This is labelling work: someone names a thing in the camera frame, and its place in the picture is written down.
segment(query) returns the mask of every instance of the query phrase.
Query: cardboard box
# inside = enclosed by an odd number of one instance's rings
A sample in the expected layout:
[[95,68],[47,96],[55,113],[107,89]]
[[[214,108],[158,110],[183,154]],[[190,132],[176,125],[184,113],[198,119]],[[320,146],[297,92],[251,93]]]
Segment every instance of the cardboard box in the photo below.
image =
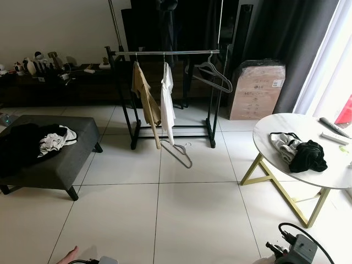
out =
[[247,60],[234,76],[230,120],[260,120],[272,114],[285,81],[285,66],[275,60]]

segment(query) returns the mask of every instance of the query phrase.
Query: metal clothes rail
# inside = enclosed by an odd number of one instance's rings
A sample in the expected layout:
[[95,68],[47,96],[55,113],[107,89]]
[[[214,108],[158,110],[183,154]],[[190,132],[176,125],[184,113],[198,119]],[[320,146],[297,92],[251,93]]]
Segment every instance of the metal clothes rail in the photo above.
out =
[[[132,102],[132,107],[134,109],[134,114],[135,114],[135,118],[137,121],[136,124],[136,128],[134,131],[132,131],[132,127],[131,127],[131,123],[130,123],[130,119],[127,113],[127,108],[126,108],[126,104],[125,104],[125,99],[123,97],[123,93],[122,93],[122,89],[121,89],[121,85],[119,83],[119,72],[116,69],[115,66],[115,62],[119,61],[119,60],[124,60],[124,56],[123,55],[169,55],[169,54],[211,54],[211,53],[219,53],[219,50],[209,50],[209,51],[142,51],[142,52],[115,52],[115,51],[111,51],[110,47],[107,46],[106,48],[106,52],[108,55],[108,59],[109,59],[109,63],[111,66],[111,71],[114,75],[115,78],[115,85],[116,85],[116,89],[119,93],[120,96],[120,100],[121,100],[121,105],[122,105],[122,109],[126,118],[126,123],[127,123],[127,127],[128,127],[128,131],[131,137],[131,149],[134,150],[137,146],[137,142],[138,139],[153,139],[154,136],[140,136],[139,132],[141,129],[150,129],[150,126],[141,126],[141,120],[138,117],[138,113],[137,113],[137,109],[136,109],[136,105],[134,102],[134,95],[131,92],[131,89],[129,89],[130,94],[131,94],[131,102]],[[189,74],[188,74],[188,78],[187,81],[188,82],[188,86],[190,87],[191,85],[191,80],[192,80],[192,76],[193,76],[193,68],[194,65],[190,64],[189,67]],[[215,114],[214,114],[214,123],[213,126],[211,126],[210,124],[210,115],[211,115],[211,108],[212,108],[212,99],[213,99],[213,90],[211,92],[211,97],[210,97],[210,103],[209,103],[209,108],[208,108],[208,115],[207,118],[205,119],[205,124],[204,125],[175,125],[173,126],[173,128],[178,129],[178,128],[204,128],[207,130],[208,135],[187,135],[187,136],[174,136],[174,138],[208,138],[210,141],[210,146],[212,148],[215,148],[215,132],[216,132],[216,125],[217,125],[217,117],[218,117],[218,111],[219,111],[219,107],[220,107],[220,100],[221,100],[221,90],[218,90],[218,94],[217,94],[217,103],[216,103],[216,109],[215,109]],[[160,136],[159,138],[168,138],[168,136]]]

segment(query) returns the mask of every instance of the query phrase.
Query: ottoman leg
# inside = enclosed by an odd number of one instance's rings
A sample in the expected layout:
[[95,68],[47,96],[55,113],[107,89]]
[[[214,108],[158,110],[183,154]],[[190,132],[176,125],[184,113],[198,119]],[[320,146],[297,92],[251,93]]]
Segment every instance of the ottoman leg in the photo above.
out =
[[0,190],[5,195],[10,193],[10,189],[7,187],[7,185],[0,185]]
[[95,144],[94,149],[95,149],[95,152],[98,152],[98,153],[103,152],[103,149],[101,148],[99,142],[97,142],[97,144]]
[[73,201],[77,201],[78,200],[77,192],[75,191],[73,186],[71,186],[71,188],[69,190],[67,190],[66,192],[68,193],[68,195],[71,197],[71,199]]

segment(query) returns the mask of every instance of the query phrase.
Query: beige garment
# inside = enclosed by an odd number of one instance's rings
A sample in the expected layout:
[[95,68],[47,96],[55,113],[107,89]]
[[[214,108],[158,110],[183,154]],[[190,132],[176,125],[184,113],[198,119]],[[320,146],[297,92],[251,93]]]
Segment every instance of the beige garment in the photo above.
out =
[[156,125],[160,125],[161,123],[160,108],[150,94],[150,86],[147,83],[138,62],[135,62],[133,65],[132,91],[134,91],[137,94],[137,97],[142,100],[144,118],[152,127],[156,148],[159,150],[161,144],[158,132],[156,131]]

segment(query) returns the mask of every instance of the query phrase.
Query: gray ottoman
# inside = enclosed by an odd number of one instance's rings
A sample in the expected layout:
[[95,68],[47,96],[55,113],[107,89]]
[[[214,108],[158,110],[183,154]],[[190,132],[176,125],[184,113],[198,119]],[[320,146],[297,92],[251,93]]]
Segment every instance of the gray ottoman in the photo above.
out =
[[77,143],[64,146],[61,152],[41,163],[23,168],[18,174],[0,178],[0,189],[9,194],[8,185],[65,190],[76,201],[78,195],[72,184],[82,169],[89,154],[93,151],[102,152],[98,140],[99,131],[93,118],[62,117],[54,115],[22,115],[0,136],[10,133],[11,127],[34,123],[41,126],[59,124],[77,132]]

